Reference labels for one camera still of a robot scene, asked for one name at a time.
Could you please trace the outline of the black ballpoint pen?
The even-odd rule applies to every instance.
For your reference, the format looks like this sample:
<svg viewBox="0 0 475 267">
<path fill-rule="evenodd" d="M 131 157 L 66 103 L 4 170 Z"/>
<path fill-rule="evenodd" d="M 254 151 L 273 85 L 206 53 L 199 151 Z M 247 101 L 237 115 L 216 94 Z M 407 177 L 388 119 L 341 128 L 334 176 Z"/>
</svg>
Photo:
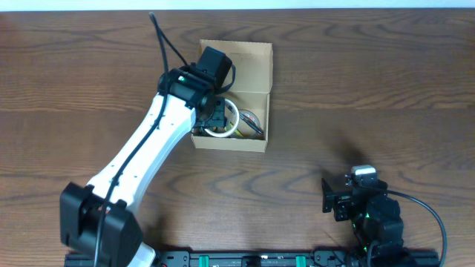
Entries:
<svg viewBox="0 0 475 267">
<path fill-rule="evenodd" d="M 258 117 L 251 111 L 248 110 L 240 110 L 240 120 L 242 123 L 247 125 L 250 129 L 253 130 L 252 134 L 243 134 L 240 130 L 240 132 L 244 135 L 244 137 L 240 137 L 235 134 L 235 132 L 231 135 L 232 138 L 248 138 L 248 139 L 254 139 L 257 136 L 263 136 L 264 131 L 261 128 L 260 121 Z"/>
</svg>

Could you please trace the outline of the white tape roll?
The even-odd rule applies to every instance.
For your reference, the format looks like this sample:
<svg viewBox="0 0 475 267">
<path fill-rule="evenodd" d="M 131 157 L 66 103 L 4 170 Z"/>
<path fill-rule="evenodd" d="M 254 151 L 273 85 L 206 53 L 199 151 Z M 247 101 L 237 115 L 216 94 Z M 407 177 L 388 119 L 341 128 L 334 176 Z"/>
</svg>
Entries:
<svg viewBox="0 0 475 267">
<path fill-rule="evenodd" d="M 226 130 L 223 133 L 216 133 L 216 132 L 211 131 L 207 128 L 204 129 L 204 131 L 208 135 L 216 137 L 216 138 L 226 138 L 226 137 L 231 136 L 238 129 L 238 125 L 240 123 L 240 112 L 239 112 L 236 104 L 233 101 L 229 100 L 229 99 L 224 99 L 224 101 L 225 101 L 225 106 L 227 108 L 231 108 L 231 112 L 235 115 L 235 122 L 229 130 Z"/>
</svg>

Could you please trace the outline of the clear tape roll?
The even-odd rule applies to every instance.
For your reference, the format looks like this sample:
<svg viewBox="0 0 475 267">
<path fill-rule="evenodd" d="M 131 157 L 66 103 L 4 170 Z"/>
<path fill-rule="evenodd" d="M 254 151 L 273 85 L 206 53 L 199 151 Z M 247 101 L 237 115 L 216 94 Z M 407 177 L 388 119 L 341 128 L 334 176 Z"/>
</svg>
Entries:
<svg viewBox="0 0 475 267">
<path fill-rule="evenodd" d="M 238 131 L 243 138 L 258 139 L 262 134 L 261 122 L 253 112 L 241 110 Z"/>
</svg>

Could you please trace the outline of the yellow black correction tape dispenser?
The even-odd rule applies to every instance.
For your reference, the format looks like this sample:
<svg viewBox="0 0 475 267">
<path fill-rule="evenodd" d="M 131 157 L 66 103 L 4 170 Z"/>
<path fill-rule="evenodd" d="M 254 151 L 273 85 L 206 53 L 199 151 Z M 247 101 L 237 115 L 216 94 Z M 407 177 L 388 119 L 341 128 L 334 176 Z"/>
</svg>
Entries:
<svg viewBox="0 0 475 267">
<path fill-rule="evenodd" d="M 204 128 L 193 128 L 191 130 L 193 136 L 207 136 L 207 133 Z"/>
</svg>

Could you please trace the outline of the yellow highlighter pen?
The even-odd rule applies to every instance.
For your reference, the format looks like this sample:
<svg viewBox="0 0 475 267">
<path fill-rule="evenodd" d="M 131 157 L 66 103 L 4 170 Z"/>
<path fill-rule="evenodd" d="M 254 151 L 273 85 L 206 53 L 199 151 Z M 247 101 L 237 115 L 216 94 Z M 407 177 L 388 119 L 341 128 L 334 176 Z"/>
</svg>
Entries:
<svg viewBox="0 0 475 267">
<path fill-rule="evenodd" d="M 236 131 L 235 131 L 235 134 L 238 135 L 238 136 L 240 136 L 240 137 L 244 137 L 244 135 L 243 135 L 239 130 L 236 130 Z"/>
</svg>

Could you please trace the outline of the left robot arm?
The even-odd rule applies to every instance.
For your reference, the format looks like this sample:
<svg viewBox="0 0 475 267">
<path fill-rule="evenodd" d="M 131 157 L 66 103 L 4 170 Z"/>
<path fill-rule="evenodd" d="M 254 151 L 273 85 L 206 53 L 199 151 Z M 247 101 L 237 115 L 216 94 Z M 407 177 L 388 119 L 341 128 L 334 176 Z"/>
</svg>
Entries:
<svg viewBox="0 0 475 267">
<path fill-rule="evenodd" d="M 175 145 L 193 128 L 222 116 L 234 65 L 199 63 L 170 70 L 159 81 L 147 116 L 112 161 L 85 186 L 69 183 L 59 198 L 60 240 L 73 253 L 66 266 L 153 266 L 136 214 L 148 186 Z"/>
</svg>

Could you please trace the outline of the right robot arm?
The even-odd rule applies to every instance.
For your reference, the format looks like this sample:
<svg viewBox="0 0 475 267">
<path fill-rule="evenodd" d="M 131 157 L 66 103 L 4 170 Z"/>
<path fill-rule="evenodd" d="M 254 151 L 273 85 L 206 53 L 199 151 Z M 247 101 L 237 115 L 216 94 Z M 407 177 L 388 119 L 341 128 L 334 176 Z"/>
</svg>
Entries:
<svg viewBox="0 0 475 267">
<path fill-rule="evenodd" d="M 377 257 L 402 251 L 404 223 L 399 203 L 387 195 L 387 183 L 374 168 L 346 175 L 349 191 L 334 191 L 323 179 L 322 211 L 333 212 L 337 222 L 349 220 L 360 248 L 356 256 L 369 264 Z"/>
</svg>

